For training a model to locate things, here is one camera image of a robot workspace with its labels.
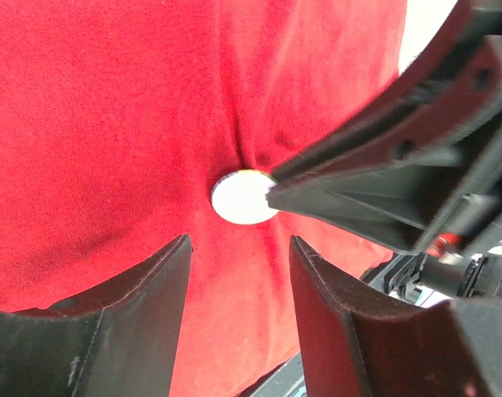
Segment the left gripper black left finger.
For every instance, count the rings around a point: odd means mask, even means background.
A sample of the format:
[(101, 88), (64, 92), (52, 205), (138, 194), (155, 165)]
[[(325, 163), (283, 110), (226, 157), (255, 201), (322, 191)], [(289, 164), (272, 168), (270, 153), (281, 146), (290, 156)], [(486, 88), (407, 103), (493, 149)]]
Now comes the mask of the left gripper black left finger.
[(166, 396), (189, 236), (47, 309), (0, 312), (0, 396)]

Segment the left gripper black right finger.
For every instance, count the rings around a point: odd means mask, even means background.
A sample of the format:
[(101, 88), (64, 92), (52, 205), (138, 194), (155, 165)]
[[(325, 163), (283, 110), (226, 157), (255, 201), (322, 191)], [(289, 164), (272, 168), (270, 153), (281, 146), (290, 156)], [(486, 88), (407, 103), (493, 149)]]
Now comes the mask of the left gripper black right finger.
[(422, 309), (381, 293), (293, 237), (291, 284), (311, 396), (502, 396), (502, 256), (464, 299)]

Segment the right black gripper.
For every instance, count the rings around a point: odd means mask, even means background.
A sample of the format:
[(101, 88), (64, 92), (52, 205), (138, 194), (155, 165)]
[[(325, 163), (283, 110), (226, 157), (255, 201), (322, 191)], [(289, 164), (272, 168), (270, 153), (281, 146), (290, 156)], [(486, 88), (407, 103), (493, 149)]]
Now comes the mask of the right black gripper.
[[(412, 165), (284, 182), (411, 122)], [(418, 57), (354, 117), (272, 171), (271, 207), (393, 251), (502, 237), (502, 1), (458, 1)]]

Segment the red t-shirt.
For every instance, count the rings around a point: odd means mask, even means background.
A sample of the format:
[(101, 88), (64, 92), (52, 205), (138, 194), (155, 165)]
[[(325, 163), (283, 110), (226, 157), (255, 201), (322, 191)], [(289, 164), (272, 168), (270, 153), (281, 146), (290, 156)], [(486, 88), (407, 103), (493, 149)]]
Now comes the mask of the red t-shirt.
[(171, 394), (235, 396), (299, 349), (289, 240), (353, 276), (390, 251), (312, 218), (220, 218), (398, 76), (403, 1), (0, 1), (0, 310), (44, 308), (181, 234)]

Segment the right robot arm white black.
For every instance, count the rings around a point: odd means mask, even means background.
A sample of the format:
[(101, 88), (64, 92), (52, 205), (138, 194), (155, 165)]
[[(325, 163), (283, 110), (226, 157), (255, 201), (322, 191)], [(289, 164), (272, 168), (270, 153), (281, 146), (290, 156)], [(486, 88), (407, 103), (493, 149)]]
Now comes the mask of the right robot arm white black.
[(272, 208), (394, 251), (378, 289), (473, 294), (502, 239), (502, 1), (459, 1), (376, 100), (273, 170)]

